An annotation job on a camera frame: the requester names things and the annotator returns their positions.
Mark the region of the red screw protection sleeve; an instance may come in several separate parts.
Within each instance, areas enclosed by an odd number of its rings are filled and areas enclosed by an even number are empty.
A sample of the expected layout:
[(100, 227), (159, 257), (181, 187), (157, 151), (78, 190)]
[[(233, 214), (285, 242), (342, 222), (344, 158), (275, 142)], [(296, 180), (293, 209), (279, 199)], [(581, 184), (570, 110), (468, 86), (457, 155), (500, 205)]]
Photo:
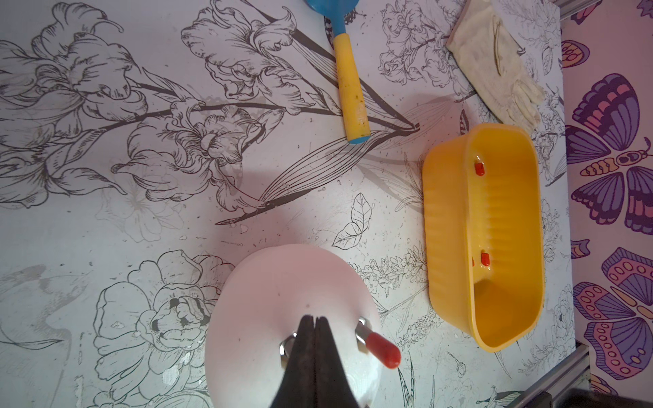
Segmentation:
[(385, 367), (396, 369), (401, 365), (401, 350), (391, 341), (372, 331), (364, 341), (368, 351)]

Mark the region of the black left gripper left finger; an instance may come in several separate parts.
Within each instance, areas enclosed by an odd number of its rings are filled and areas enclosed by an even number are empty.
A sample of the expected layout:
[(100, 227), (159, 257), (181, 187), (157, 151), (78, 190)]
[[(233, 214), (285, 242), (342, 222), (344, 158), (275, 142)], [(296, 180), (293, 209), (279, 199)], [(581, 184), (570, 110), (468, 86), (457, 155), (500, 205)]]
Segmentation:
[(316, 407), (316, 331), (313, 316), (303, 316), (272, 408)]

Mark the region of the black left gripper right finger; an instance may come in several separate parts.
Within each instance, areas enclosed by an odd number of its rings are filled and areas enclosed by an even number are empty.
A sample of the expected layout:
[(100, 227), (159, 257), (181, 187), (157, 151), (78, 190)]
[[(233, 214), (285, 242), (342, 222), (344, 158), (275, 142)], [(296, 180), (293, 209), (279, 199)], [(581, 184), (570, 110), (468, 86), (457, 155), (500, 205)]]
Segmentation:
[(358, 408), (326, 317), (317, 318), (315, 333), (316, 406)]

